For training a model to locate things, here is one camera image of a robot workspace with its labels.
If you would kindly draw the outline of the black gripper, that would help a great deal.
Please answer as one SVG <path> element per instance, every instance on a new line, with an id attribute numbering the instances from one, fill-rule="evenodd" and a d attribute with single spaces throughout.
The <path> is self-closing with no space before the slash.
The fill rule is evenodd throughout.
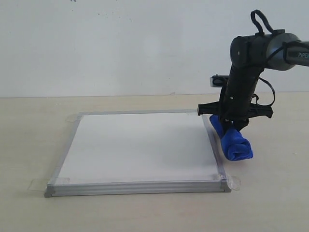
<path id="1" fill-rule="evenodd" d="M 251 103 L 258 82 L 261 68 L 232 67 L 227 84 L 221 87 L 219 101 L 200 104 L 197 107 L 198 115 L 217 115 L 221 121 L 233 121 L 237 131 L 249 125 L 249 118 L 266 116 L 271 118 L 271 106 Z"/>

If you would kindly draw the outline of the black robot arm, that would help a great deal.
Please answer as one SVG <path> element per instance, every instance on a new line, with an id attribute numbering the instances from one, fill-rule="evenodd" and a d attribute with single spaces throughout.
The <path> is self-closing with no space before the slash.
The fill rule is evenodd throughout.
<path id="1" fill-rule="evenodd" d="M 229 75 L 214 75 L 211 87 L 221 88 L 219 100 L 200 104 L 198 115 L 216 115 L 223 130 L 234 127 L 240 131 L 250 118 L 271 118 L 271 104 L 252 103 L 257 82 L 266 69 L 287 71 L 295 65 L 309 65 L 309 43 L 292 33 L 238 36 L 230 46 Z"/>

